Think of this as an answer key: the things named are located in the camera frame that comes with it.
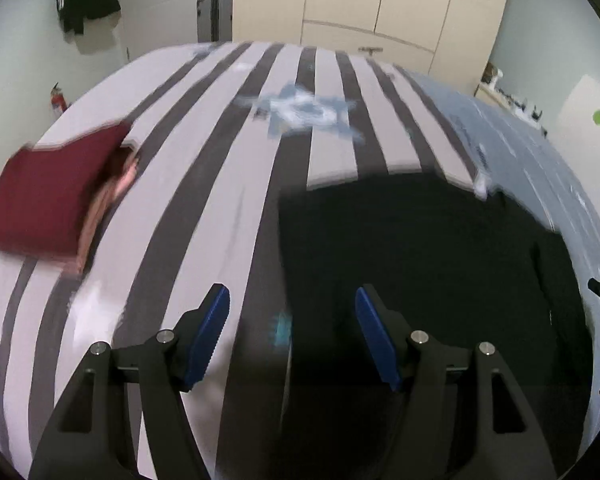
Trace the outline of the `folded maroon garment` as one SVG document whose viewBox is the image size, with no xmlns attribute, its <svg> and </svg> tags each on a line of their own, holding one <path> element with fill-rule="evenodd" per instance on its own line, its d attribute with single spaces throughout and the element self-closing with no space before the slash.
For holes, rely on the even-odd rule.
<svg viewBox="0 0 600 480">
<path fill-rule="evenodd" d="M 50 148 L 20 148 L 0 175 L 0 249 L 75 255 L 88 206 L 130 130 L 122 120 Z"/>
</svg>

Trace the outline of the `silver suitcase on floor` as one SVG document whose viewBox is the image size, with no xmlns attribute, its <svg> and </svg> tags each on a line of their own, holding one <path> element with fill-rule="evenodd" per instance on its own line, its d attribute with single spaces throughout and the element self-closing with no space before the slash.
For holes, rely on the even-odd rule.
<svg viewBox="0 0 600 480">
<path fill-rule="evenodd" d="M 232 40 L 233 0 L 197 0 L 199 42 Z"/>
</svg>

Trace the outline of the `white headboard with apple stickers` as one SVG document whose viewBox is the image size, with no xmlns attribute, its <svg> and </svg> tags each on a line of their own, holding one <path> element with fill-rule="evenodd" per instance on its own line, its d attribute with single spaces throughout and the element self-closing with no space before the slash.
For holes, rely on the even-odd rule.
<svg viewBox="0 0 600 480">
<path fill-rule="evenodd" d="M 556 119 L 554 144 L 574 173 L 600 192 L 600 82 L 583 75 Z"/>
</svg>

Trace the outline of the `white nightstand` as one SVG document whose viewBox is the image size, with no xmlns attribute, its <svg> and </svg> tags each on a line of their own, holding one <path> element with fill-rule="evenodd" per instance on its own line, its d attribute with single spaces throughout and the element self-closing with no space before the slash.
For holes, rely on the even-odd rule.
<svg viewBox="0 0 600 480">
<path fill-rule="evenodd" d="M 498 83 L 502 78 L 503 72 L 491 62 L 487 62 L 474 97 L 486 104 L 505 110 L 538 130 L 542 136 L 547 136 L 547 130 L 541 124 L 543 111 L 527 98 L 514 96 L 501 89 Z"/>
</svg>

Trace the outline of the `cream wardrobe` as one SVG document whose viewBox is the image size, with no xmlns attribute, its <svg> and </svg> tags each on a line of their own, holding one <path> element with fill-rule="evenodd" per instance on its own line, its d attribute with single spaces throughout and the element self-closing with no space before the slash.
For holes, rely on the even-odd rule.
<svg viewBox="0 0 600 480">
<path fill-rule="evenodd" d="M 506 0 L 234 0 L 237 40 L 371 56 L 474 94 Z"/>
</svg>

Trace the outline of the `red fire extinguisher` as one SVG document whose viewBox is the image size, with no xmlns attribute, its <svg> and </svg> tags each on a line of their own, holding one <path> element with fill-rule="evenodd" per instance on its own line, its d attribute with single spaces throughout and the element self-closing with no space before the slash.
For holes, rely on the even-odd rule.
<svg viewBox="0 0 600 480">
<path fill-rule="evenodd" d="M 68 110 L 68 103 L 58 82 L 56 82 L 52 90 L 50 90 L 50 105 L 52 106 L 56 118 L 59 118 L 66 110 Z"/>
</svg>

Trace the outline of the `black t-shirt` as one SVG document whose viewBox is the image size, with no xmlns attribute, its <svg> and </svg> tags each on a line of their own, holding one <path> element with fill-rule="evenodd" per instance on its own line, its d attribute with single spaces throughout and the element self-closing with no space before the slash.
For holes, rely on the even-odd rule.
<svg viewBox="0 0 600 480">
<path fill-rule="evenodd" d="M 278 478 L 365 479 L 385 453 L 399 399 L 355 316 L 364 285 L 442 344 L 494 344 L 556 472 L 576 462 L 593 350 L 558 233 L 504 193 L 416 172 L 289 193 L 278 218 L 292 323 Z"/>
</svg>

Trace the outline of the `striped bed sheet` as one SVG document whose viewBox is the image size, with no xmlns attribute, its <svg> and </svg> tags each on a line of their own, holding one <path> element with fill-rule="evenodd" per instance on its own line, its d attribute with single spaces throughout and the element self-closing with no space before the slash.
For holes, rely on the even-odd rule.
<svg viewBox="0 0 600 480">
<path fill-rule="evenodd" d="M 87 346 L 136 344 L 230 290 L 208 379 L 187 398 L 220 479 L 265 479 L 291 355 L 278 198 L 386 174 L 424 174 L 479 200 L 501 192 L 568 249 L 593 350 L 578 452 L 600 429 L 600 215 L 571 168 L 518 119 L 364 56 L 294 44 L 150 52 L 72 104 L 31 148 L 125 120 L 137 175 L 96 231 L 82 274 L 0 249 L 0 449 L 27 474 Z"/>
</svg>

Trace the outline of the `folded pink garment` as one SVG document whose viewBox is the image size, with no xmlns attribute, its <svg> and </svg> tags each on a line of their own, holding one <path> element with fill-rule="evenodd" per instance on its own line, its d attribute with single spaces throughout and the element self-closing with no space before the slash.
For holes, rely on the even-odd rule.
<svg viewBox="0 0 600 480">
<path fill-rule="evenodd" d="M 122 145 L 112 155 L 109 168 L 105 171 L 107 179 L 95 193 L 88 206 L 82 230 L 79 236 L 78 252 L 63 256 L 52 252 L 35 252 L 34 258 L 50 261 L 64 266 L 64 272 L 73 275 L 82 274 L 95 244 L 96 231 L 104 222 L 106 213 L 114 202 L 126 192 L 134 182 L 138 169 L 138 153 L 130 144 Z"/>
</svg>

